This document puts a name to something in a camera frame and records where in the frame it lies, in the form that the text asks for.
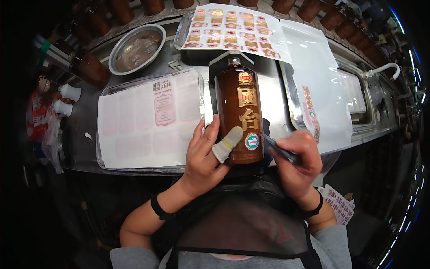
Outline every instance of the gray shirt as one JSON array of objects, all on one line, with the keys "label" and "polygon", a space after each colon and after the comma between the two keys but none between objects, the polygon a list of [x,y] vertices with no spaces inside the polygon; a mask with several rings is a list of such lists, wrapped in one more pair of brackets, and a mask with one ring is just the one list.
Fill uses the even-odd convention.
[{"label": "gray shirt", "polygon": [[[312,246],[318,253],[323,268],[352,268],[345,226],[335,225],[310,236]],[[170,251],[159,262],[154,252],[143,247],[121,247],[111,250],[114,269],[164,269]],[[179,253],[179,268],[206,269],[271,269],[304,268],[300,258],[281,260],[258,256],[209,254],[183,251]]]}]

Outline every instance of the hand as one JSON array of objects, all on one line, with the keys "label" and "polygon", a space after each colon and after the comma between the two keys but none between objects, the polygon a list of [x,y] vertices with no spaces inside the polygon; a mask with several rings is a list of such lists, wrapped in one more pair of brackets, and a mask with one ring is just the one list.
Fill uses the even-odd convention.
[{"label": "hand", "polygon": [[192,198],[203,195],[217,186],[230,170],[228,165],[219,165],[218,159],[212,153],[212,146],[219,130],[218,114],[214,115],[214,120],[201,137],[204,124],[205,121],[202,119],[194,130],[193,138],[188,145],[185,172],[179,180],[184,192]]},{"label": "hand", "polygon": [[273,148],[269,148],[270,154],[278,165],[285,192],[294,200],[300,199],[312,189],[312,182],[323,168],[316,141],[308,130],[298,130],[290,137],[280,138],[276,144],[285,150],[299,154],[303,160],[302,165],[293,165]]}]

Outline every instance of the metal bowl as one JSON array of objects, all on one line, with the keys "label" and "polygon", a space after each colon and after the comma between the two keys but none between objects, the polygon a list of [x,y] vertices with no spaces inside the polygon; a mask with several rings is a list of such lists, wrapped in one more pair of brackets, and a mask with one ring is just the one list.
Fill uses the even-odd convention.
[{"label": "metal bowl", "polygon": [[121,38],[109,56],[109,70],[123,76],[152,63],[166,41],[166,31],[157,24],[131,30]]}]

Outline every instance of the black mesh apron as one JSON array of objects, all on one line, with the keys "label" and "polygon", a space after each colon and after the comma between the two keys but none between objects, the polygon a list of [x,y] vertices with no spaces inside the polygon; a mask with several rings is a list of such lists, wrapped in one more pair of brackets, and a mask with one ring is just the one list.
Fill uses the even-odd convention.
[{"label": "black mesh apron", "polygon": [[300,258],[305,269],[322,268],[303,220],[274,210],[256,194],[217,200],[181,232],[166,269],[178,268],[179,251]]}]

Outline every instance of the black wristband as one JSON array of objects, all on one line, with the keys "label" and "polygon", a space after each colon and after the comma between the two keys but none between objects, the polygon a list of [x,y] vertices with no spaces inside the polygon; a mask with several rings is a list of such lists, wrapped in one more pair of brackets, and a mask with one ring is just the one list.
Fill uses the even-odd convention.
[{"label": "black wristband", "polygon": [[165,212],[161,206],[158,204],[157,197],[161,192],[157,193],[154,197],[151,198],[151,207],[154,210],[155,214],[160,217],[160,220],[170,221],[175,218],[175,214],[170,214]]},{"label": "black wristband", "polygon": [[324,201],[324,198],[323,198],[323,196],[321,195],[321,193],[320,193],[320,192],[318,192],[318,194],[319,194],[319,197],[320,197],[318,207],[317,207],[317,208],[315,208],[315,209],[314,209],[314,210],[312,210],[312,211],[304,212],[304,213],[303,213],[303,218],[307,219],[307,218],[310,218],[310,217],[312,217],[312,216],[315,216],[315,215],[318,215],[318,214],[319,214],[320,209],[323,207],[323,201]]}]

